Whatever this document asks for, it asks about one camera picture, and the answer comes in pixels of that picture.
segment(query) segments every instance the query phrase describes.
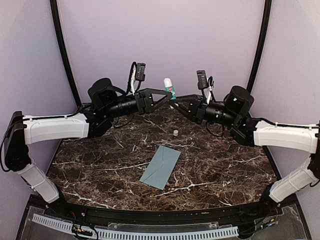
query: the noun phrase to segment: black pole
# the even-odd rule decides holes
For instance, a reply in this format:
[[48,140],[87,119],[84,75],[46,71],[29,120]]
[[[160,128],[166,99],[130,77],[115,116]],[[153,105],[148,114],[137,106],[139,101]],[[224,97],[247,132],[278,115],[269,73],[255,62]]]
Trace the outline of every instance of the black pole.
[[66,49],[64,36],[63,36],[61,23],[60,23],[60,18],[59,18],[59,10],[58,10],[57,0],[50,0],[50,4],[51,4],[51,12],[52,12],[52,18],[53,18],[56,39],[58,41],[64,70],[66,73],[66,77],[68,78],[68,82],[69,82],[69,85],[71,88],[71,92],[72,92],[75,104],[79,108],[82,105],[82,103],[80,100],[80,96],[79,96],[79,93],[77,90],[76,82],[75,82],[74,76],[72,74],[70,62],[68,59],[67,49]]
[[264,2],[264,10],[263,10],[263,17],[262,17],[258,45],[256,47],[256,52],[255,52],[255,56],[254,56],[254,61],[253,61],[248,85],[246,86],[246,89],[249,91],[249,93],[252,92],[252,88],[254,87],[259,64],[260,64],[260,60],[261,60],[261,56],[262,56],[262,52],[263,52],[264,45],[265,45],[269,17],[270,17],[270,11],[271,11],[271,3],[272,3],[272,0],[265,0],[265,2]]

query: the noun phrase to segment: small white cap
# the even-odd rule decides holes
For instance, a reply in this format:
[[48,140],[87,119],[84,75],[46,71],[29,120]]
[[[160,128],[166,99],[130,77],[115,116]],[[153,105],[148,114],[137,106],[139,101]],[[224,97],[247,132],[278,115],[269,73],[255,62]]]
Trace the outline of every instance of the small white cap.
[[166,87],[166,88],[169,88],[169,87],[171,87],[172,86],[172,82],[171,82],[171,79],[170,78],[165,78],[164,80],[163,80],[163,82],[164,82],[164,86]]

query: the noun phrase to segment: white wall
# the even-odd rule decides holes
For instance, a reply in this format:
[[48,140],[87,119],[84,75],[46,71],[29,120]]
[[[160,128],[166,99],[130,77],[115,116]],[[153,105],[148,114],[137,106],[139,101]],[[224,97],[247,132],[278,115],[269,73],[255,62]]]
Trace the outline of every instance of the white wall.
[[[0,0],[0,137],[14,111],[28,115],[72,113],[49,0]],[[58,141],[30,146],[47,170]],[[0,240],[16,239],[30,189],[15,173],[0,170]]]
[[[273,1],[261,64],[253,88],[252,115],[274,122],[316,124],[320,120],[320,1]],[[282,174],[308,157],[298,150],[270,148]],[[312,238],[320,239],[320,185],[298,194]]]
[[103,77],[126,88],[131,63],[146,63],[142,88],[199,93],[197,70],[215,79],[222,100],[246,86],[259,38],[264,1],[59,0],[66,48],[82,101]]

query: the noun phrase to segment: marble table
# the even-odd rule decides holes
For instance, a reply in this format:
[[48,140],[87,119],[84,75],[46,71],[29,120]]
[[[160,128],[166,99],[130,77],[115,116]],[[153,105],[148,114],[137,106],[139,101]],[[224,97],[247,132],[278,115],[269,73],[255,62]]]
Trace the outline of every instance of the marble table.
[[[130,119],[121,117],[117,124]],[[221,131],[219,125],[210,128]],[[164,190],[139,181],[159,146],[181,151]],[[261,147],[237,144],[228,130],[224,137],[214,137],[204,123],[188,121],[168,105],[135,115],[103,137],[64,140],[47,175],[70,203],[136,211],[252,203],[276,180]]]

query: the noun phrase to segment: envelope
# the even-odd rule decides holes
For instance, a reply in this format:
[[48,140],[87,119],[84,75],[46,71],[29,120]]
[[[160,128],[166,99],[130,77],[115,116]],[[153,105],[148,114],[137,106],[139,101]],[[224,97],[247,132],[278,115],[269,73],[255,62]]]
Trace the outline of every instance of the envelope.
[[140,182],[163,190],[180,154],[180,151],[160,146],[140,178]]

